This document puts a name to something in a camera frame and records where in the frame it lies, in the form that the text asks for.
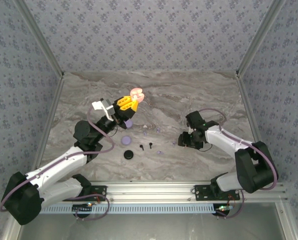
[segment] blue wall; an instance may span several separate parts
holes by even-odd
[[[298,0],[287,0],[243,80],[298,220]]]
[[[9,177],[32,165],[56,85],[13,2],[0,0],[0,201]]]
[[[234,70],[272,0],[26,0],[65,72]]]

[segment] pink object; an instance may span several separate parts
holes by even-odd
[[[134,88],[130,92],[132,101],[137,100],[138,103],[141,103],[144,100],[144,94],[142,93],[142,88]]]

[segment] small purple piece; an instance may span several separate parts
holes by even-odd
[[[133,121],[131,119],[125,121],[124,123],[125,123],[125,125],[127,126],[128,129],[133,126]]]
[[[131,137],[129,136],[124,136],[123,138],[121,138],[121,143],[123,145],[130,145],[131,144]]]

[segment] marble tabletop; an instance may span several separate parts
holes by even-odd
[[[223,111],[228,121],[224,128],[247,140],[253,140],[251,128],[233,72],[207,71],[125,71],[65,73],[64,86],[52,123],[41,165],[63,154],[75,139],[74,126],[86,119],[94,101],[100,98],[114,101],[129,95],[132,88],[143,88],[144,101],[132,118],[133,127],[119,128],[112,137],[116,146],[109,153],[99,154],[90,163],[73,173],[89,180],[209,180],[221,173],[235,170],[235,161],[221,149],[209,151],[172,146],[179,134],[187,131],[185,116],[201,108]],[[222,117],[212,111],[201,112],[207,120],[220,122]],[[102,111],[94,111],[97,122]],[[147,136],[144,136],[147,125]],[[132,143],[124,146],[123,136]],[[103,150],[111,144],[102,139]],[[126,160],[123,153],[132,150],[134,157]]]

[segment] white robotic arm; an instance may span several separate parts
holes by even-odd
[[[217,122],[206,122],[198,111],[186,116],[191,133],[183,132],[178,145],[200,149],[204,143],[217,146],[236,161],[237,171],[221,174],[211,180],[214,194],[230,190],[245,190],[253,193],[278,178],[277,170],[267,146],[239,138],[219,126]]]
[[[142,89],[134,88],[130,96],[121,97],[113,104],[103,99],[94,102],[92,107],[95,110],[104,110],[105,116],[96,124],[79,121],[73,135],[77,142],[52,162],[27,174],[17,172],[12,175],[2,197],[0,211],[9,211],[19,224],[24,225],[32,221],[42,208],[51,204],[94,194],[91,192],[94,191],[91,183],[79,174],[67,181],[56,182],[93,160],[99,153],[108,152],[109,150],[101,151],[99,141],[116,126],[127,129],[126,121],[133,117],[143,99]]]

